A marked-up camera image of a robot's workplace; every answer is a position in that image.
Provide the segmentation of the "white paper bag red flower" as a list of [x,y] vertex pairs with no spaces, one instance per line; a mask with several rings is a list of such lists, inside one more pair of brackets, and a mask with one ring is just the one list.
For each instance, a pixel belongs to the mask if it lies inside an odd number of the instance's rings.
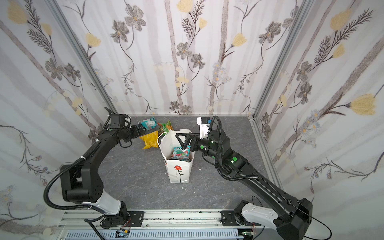
[[170,183],[188,184],[195,158],[195,153],[191,152],[190,162],[170,160],[173,148],[181,147],[180,143],[175,137],[176,133],[191,133],[191,130],[170,130],[168,133],[163,133],[161,136],[158,137],[158,144],[165,162]]

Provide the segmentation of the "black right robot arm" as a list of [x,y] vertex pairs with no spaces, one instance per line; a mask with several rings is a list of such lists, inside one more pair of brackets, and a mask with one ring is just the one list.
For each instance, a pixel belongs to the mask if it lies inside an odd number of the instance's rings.
[[262,225],[275,230],[284,240],[302,240],[311,224],[313,205],[307,199],[298,200],[265,178],[241,154],[232,150],[230,139],[213,130],[207,138],[196,133],[177,133],[182,148],[200,151],[203,156],[215,159],[221,177],[240,182],[263,199],[268,207],[241,201],[232,215],[224,219],[233,225]]

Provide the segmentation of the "red green snack packet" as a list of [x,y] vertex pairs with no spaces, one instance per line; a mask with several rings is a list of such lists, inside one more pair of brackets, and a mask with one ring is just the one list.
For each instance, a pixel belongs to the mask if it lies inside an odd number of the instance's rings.
[[168,133],[170,130],[174,130],[170,120],[168,120],[166,123],[157,123],[157,125],[159,126],[159,136],[161,136],[163,133]]

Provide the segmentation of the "yellow snack packet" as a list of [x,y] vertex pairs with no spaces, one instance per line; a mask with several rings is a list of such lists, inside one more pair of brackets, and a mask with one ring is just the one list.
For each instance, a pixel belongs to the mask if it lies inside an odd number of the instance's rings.
[[158,137],[159,137],[158,131],[154,131],[152,133],[141,136],[140,139],[145,143],[143,150],[150,149],[150,148],[159,148]]

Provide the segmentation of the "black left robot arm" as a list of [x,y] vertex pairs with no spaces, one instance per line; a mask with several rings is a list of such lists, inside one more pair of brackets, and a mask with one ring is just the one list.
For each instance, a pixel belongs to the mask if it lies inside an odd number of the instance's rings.
[[109,114],[96,141],[79,161],[62,167],[60,182],[64,201],[74,203],[74,209],[88,208],[107,218],[116,218],[119,224],[127,222],[130,215],[125,203],[104,190],[98,173],[99,167],[116,145],[128,148],[133,139],[152,133],[158,128],[154,118],[133,125],[128,115]]

